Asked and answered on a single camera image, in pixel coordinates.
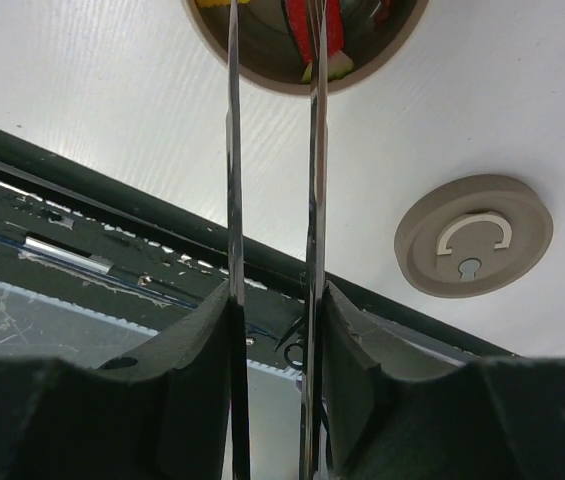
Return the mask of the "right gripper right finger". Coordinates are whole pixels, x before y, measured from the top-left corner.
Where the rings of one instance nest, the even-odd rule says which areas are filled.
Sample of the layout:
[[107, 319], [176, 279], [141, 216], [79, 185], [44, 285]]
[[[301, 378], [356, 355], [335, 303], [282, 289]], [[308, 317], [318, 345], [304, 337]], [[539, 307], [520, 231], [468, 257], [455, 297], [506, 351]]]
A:
[[455, 366], [324, 295], [323, 378], [340, 479], [565, 479], [565, 359]]

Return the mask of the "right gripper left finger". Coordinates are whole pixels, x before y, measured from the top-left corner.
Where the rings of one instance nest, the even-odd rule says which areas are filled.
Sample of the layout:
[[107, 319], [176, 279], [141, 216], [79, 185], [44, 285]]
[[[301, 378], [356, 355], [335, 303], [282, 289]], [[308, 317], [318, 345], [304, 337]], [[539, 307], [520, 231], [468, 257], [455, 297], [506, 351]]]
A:
[[0, 479], [218, 479], [228, 289], [97, 369], [0, 358]]

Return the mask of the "metal tongs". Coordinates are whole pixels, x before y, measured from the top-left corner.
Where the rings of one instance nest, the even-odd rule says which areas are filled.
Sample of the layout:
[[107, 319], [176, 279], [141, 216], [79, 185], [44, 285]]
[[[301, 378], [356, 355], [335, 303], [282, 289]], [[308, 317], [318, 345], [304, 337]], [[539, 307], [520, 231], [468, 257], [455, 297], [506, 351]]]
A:
[[[327, 100], [328, 49], [327, 4], [306, 4], [311, 35], [313, 66], [310, 82], [311, 122], [309, 156], [309, 223], [307, 232], [307, 312], [304, 320], [301, 434], [299, 476], [320, 476], [322, 425], [323, 296], [325, 291]], [[227, 221], [228, 221], [228, 307], [232, 321], [231, 340], [231, 433], [232, 476], [248, 479], [250, 436], [248, 381], [246, 372], [245, 272], [242, 223], [240, 62], [238, 4], [229, 9], [227, 45], [228, 111], [226, 116]]]

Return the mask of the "red black sushi piece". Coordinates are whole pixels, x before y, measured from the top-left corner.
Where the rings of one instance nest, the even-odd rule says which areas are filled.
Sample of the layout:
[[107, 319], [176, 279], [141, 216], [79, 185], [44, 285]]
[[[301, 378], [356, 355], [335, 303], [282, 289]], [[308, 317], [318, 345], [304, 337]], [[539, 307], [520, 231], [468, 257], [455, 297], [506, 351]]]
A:
[[[296, 48], [305, 65], [303, 83], [309, 83], [312, 76], [313, 52], [312, 35], [309, 32], [306, 2], [304, 0], [284, 1], [284, 13]], [[328, 80], [341, 79], [354, 69], [353, 60], [343, 51], [345, 34], [339, 0], [326, 1]]]

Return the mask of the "beige lunch box bowl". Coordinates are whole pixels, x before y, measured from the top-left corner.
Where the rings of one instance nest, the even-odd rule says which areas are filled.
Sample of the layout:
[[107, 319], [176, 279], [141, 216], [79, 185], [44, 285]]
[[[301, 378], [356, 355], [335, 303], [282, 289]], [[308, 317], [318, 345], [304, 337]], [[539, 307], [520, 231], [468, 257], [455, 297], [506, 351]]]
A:
[[[423, 19], [427, 1], [340, 1], [345, 46], [354, 69], [329, 81], [339, 93], [378, 73], [399, 52]], [[199, 8], [183, 3], [205, 46], [228, 60], [230, 6]], [[238, 6], [240, 74], [247, 81], [283, 95], [306, 96], [305, 65], [284, 13], [284, 1], [251, 1]]]

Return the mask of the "yellow food cube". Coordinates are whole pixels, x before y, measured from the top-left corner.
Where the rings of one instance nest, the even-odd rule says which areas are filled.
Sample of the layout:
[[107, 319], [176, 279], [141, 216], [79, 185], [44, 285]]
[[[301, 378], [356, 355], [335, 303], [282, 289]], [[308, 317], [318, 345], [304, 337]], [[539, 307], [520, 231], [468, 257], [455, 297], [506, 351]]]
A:
[[232, 2], [237, 4], [248, 4], [250, 0], [196, 0], [196, 4], [199, 8], [215, 8], [230, 6]]

